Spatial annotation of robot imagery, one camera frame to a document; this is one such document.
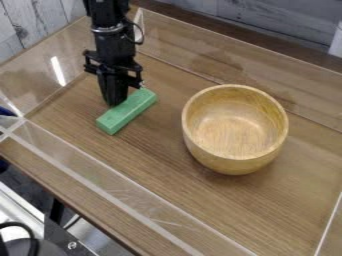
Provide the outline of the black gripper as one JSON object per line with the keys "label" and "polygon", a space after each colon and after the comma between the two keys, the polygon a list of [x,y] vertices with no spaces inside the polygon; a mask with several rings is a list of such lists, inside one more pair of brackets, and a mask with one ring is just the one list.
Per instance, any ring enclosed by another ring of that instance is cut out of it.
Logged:
{"label": "black gripper", "polygon": [[143,40],[137,40],[134,28],[94,28],[93,34],[95,50],[83,52],[84,71],[98,76],[106,104],[117,106],[127,99],[129,87],[142,87],[143,67],[135,56]]}

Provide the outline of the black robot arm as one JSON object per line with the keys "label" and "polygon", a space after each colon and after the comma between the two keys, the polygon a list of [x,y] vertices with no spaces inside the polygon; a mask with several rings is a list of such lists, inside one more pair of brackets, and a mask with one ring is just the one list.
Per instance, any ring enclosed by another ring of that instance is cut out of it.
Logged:
{"label": "black robot arm", "polygon": [[127,18],[130,0],[83,0],[95,50],[86,50],[84,71],[98,76],[103,99],[110,107],[129,97],[129,87],[142,87],[142,65],[135,61],[137,46],[134,27]]}

